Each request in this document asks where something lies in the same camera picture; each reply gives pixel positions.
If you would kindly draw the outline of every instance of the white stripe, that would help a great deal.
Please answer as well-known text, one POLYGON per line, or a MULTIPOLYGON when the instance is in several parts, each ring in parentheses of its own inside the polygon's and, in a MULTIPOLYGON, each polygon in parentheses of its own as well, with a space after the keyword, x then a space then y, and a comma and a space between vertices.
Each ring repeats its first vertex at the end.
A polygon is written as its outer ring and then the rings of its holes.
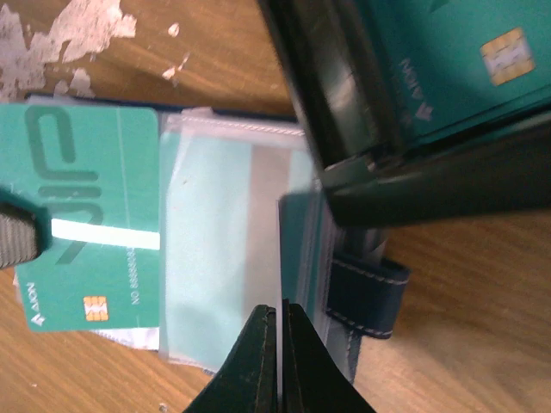
POLYGON ((161 244, 158 232, 83 224, 64 219, 52 219, 52 236, 84 243, 101 243, 144 250, 159 250, 161 244))

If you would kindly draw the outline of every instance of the brown wood grain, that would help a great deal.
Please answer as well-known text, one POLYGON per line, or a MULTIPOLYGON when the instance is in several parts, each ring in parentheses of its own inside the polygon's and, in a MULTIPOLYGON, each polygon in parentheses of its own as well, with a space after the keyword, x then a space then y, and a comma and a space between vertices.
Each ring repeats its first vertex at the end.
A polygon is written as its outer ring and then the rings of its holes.
MULTIPOLYGON (((8 4, 23 27, 47 31, 68 0, 8 4)), ((45 91, 84 67, 101 98, 291 112, 254 0, 122 0, 121 9, 137 17, 136 38, 113 39, 93 62, 47 65, 45 91), (186 53, 176 82, 161 78, 186 53)), ((356 388, 377 411, 551 411, 551 214, 396 229, 388 255, 412 278, 393 337, 362 344, 356 388)), ((0 306, 0 411, 180 411, 208 381, 91 333, 31 334, 3 272, 0 306)))

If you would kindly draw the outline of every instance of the gray stripe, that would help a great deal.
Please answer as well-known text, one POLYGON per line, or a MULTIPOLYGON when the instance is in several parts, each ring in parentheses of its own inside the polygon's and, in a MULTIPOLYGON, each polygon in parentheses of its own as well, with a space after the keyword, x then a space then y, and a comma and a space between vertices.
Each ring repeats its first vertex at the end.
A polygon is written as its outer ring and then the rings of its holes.
POLYGON ((291 153, 257 145, 252 149, 243 303, 247 317, 255 305, 275 306, 281 299, 278 201, 288 191, 291 153))

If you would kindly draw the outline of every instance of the teal card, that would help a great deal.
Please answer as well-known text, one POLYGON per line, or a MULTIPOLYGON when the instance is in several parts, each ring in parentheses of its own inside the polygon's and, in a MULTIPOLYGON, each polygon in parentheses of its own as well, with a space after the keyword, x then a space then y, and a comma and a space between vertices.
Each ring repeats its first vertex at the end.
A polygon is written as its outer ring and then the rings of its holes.
POLYGON ((0 165, 46 247, 16 268, 31 330, 158 326, 155 113, 0 106, 0 165))

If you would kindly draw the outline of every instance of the wooden surface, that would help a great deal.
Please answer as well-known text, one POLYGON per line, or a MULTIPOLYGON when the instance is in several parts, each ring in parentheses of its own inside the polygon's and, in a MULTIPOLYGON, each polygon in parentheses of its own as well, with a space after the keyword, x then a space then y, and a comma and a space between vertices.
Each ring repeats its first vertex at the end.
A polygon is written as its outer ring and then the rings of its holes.
MULTIPOLYGON (((24 27, 47 32, 68 1, 8 3, 24 27)), ((46 91, 84 67, 98 97, 291 112, 253 0, 121 9, 138 19, 135 39, 111 40, 93 62, 46 65, 46 91), (176 81, 161 78, 186 53, 176 81)), ((393 230, 388 255, 413 273, 394 336, 362 345, 356 388, 377 411, 551 411, 551 214, 393 230)), ((31 334, 11 274, 0 273, 0 306, 1 411, 181 411, 208 381, 90 333, 31 334)))

